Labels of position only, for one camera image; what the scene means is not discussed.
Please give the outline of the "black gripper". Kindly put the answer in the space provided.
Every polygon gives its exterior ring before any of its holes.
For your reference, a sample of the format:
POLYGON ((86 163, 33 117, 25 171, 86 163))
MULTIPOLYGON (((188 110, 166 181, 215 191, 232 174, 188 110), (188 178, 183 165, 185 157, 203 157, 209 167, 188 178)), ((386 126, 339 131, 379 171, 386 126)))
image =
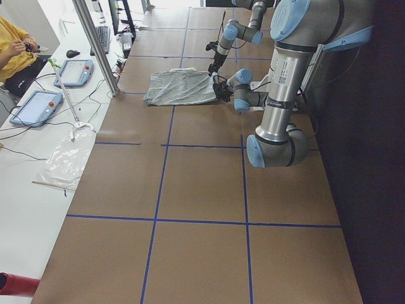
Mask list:
POLYGON ((214 62, 211 63, 208 68, 209 75, 215 76, 218 74, 218 70, 222 67, 227 58, 227 50, 222 47, 218 41, 209 42, 206 45, 206 50, 213 50, 215 52, 214 62))
POLYGON ((222 81, 213 84, 213 90, 216 95, 217 100, 222 100, 224 102, 229 102, 232 92, 228 89, 227 82, 222 81))

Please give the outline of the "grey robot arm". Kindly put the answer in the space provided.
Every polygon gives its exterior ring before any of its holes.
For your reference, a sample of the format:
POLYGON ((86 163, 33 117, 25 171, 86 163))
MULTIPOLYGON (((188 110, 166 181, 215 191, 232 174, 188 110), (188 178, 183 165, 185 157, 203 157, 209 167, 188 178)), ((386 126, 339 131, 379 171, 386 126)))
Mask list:
POLYGON ((236 39, 259 44, 261 24, 266 10, 275 9, 270 25, 274 52, 268 75, 263 83, 265 92, 253 91, 252 73, 243 68, 228 80, 215 83, 216 96, 234 100, 237 111, 252 106, 264 109, 261 124, 246 141, 252 166, 289 167, 300 164, 308 154, 304 132, 290 121, 297 93, 308 69, 309 60, 318 45, 326 51, 343 51, 362 46, 370 40, 373 30, 373 1, 236 1, 236 6, 249 9, 247 25, 237 20, 226 24, 221 39, 207 49, 215 52, 208 68, 217 76, 236 39))
POLYGON ((232 4, 241 8, 249 9, 251 17, 248 25, 240 24, 238 20, 229 20, 223 29, 221 37, 206 45, 206 50, 215 52, 214 62, 208 67, 209 76, 217 73, 224 64, 236 39, 241 39, 252 44, 260 44, 263 33, 261 25, 268 8, 275 5, 275 1, 232 1, 232 4))

